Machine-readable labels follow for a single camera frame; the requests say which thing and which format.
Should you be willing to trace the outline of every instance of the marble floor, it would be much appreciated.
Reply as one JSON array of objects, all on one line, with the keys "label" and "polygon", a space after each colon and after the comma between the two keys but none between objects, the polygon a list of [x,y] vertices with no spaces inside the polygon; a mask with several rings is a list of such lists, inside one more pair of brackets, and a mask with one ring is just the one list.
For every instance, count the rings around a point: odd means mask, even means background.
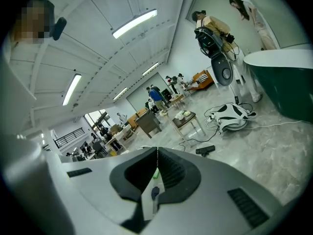
[{"label": "marble floor", "polygon": [[[242,95],[244,95],[244,102],[250,103],[258,114],[248,123],[246,129],[235,132],[226,131],[221,135],[217,133],[209,142],[191,140],[191,147],[183,143],[186,147],[185,152],[195,154],[197,148],[215,145],[216,150],[207,158],[233,166],[267,188],[282,204],[286,204],[303,190],[311,176],[313,125],[298,122],[250,129],[257,126],[295,122],[295,120],[280,115],[266,94],[258,103],[252,102],[245,88],[242,88]],[[183,107],[195,112],[202,126],[207,129],[206,117],[203,113],[213,106],[220,106],[232,100],[233,95],[228,88],[217,89],[215,85],[212,85],[207,90],[197,91],[186,97],[183,100]],[[179,109],[172,106],[169,110],[169,117],[174,118],[178,112]],[[158,119],[161,122],[162,132],[152,131],[150,139],[138,128],[137,135],[127,144],[130,152],[143,145],[184,150],[184,147],[179,145],[183,141],[181,136],[168,120],[161,116],[158,116]],[[182,128],[181,132],[188,139],[194,138],[199,141],[208,140],[215,133],[214,130],[206,130],[206,136],[204,136],[197,124],[195,127],[194,129],[191,124],[188,124]]]}]

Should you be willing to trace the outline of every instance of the robot lying on floor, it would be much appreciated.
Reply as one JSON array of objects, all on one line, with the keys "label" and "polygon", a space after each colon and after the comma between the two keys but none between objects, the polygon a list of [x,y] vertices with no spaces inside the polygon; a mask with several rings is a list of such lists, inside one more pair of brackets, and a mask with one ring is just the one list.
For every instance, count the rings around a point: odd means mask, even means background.
[{"label": "robot lying on floor", "polygon": [[[223,86],[230,85],[234,79],[233,67],[223,50],[221,37],[206,27],[195,29],[195,34],[201,52],[211,59],[212,70],[217,81]],[[225,39],[230,43],[234,40],[233,36]],[[222,133],[226,129],[232,131],[240,130],[246,126],[248,120],[254,117],[256,117],[255,112],[250,112],[235,103],[227,103],[210,115],[208,122],[215,121],[219,127],[219,132]]]}]

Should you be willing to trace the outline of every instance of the light fixture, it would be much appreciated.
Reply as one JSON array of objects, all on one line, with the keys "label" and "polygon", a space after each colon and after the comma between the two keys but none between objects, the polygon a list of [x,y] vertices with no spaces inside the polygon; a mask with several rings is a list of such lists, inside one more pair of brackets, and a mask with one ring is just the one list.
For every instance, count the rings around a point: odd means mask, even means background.
[{"label": "light fixture", "polygon": [[113,98],[113,100],[118,99],[128,88],[125,87],[119,94],[117,94],[117,96],[115,98]]},{"label": "light fixture", "polygon": [[148,68],[142,75],[145,76],[146,74],[148,74],[150,71],[152,71],[157,66],[158,66],[158,62],[156,64],[152,65],[150,68]]},{"label": "light fixture", "polygon": [[153,9],[150,11],[147,11],[140,15],[137,18],[134,18],[130,21],[128,21],[126,24],[115,30],[112,35],[115,38],[119,38],[121,35],[123,35],[125,32],[129,31],[131,28],[134,28],[138,24],[148,20],[149,18],[155,17],[157,15],[157,9]]},{"label": "light fixture", "polygon": [[67,90],[67,94],[64,98],[63,104],[62,105],[67,105],[69,102],[70,97],[72,96],[76,85],[78,84],[79,80],[81,79],[81,75],[80,74],[75,74],[73,77],[73,80],[70,83],[69,89]]}]

